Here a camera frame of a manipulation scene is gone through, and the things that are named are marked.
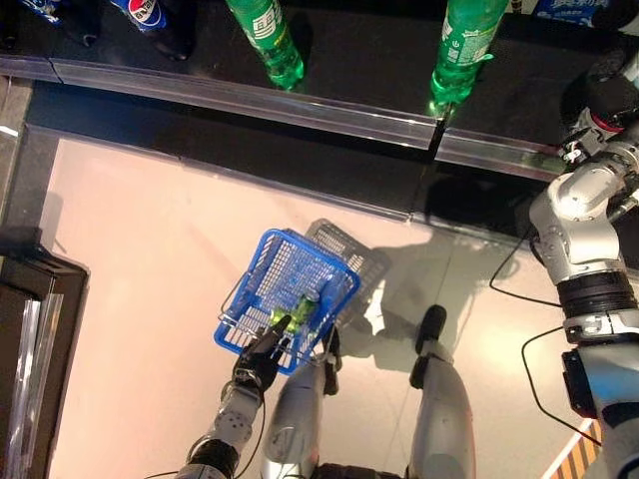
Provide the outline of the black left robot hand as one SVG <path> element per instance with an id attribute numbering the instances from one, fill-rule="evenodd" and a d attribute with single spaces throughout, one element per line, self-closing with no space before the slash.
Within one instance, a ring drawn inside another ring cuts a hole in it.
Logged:
<path id="1" fill-rule="evenodd" d="M 289 348 L 291 340 L 286 332 L 291 321 L 292 317 L 285 314 L 243 349 L 233 368 L 234 385 L 264 395 L 275 381 L 279 363 Z"/>

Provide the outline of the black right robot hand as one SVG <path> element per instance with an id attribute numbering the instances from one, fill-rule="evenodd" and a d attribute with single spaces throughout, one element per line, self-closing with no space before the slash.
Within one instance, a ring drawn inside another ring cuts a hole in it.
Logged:
<path id="1" fill-rule="evenodd" d="M 569 123 L 580 113 L 595 125 L 620 132 L 638 121 L 638 3 L 605 1 L 571 28 L 571 43 L 593 62 L 578 71 L 562 94 Z"/>

